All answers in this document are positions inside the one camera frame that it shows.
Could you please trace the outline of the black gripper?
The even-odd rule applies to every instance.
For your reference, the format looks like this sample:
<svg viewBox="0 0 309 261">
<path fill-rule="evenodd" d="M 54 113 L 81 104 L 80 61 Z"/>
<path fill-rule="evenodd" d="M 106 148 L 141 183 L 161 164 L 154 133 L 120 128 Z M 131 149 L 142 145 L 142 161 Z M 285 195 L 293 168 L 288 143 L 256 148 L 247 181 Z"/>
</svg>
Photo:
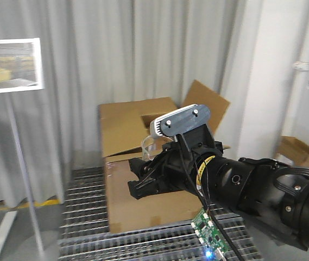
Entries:
<svg viewBox="0 0 309 261">
<path fill-rule="evenodd" d="M 204 185 L 215 177 L 213 163 L 223 159 L 222 143 L 215 141 L 210 128 L 204 124 L 162 146 L 153 160 L 128 160 L 130 171 L 140 181 L 129 181 L 133 198 L 141 198 L 176 191 L 204 193 Z"/>
</svg>

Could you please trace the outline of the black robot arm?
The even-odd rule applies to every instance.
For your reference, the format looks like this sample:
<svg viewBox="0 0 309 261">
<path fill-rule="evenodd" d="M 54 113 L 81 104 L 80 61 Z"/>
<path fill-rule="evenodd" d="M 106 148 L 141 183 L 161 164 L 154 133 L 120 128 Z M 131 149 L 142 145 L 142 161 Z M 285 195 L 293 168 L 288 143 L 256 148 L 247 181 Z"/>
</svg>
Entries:
<svg viewBox="0 0 309 261">
<path fill-rule="evenodd" d="M 309 249 L 309 168 L 226 158 L 206 125 L 178 134 L 152 160 L 130 159 L 129 166 L 137 176 L 128 182 L 136 199 L 186 191 L 205 210 L 216 204 L 282 243 Z"/>
</svg>

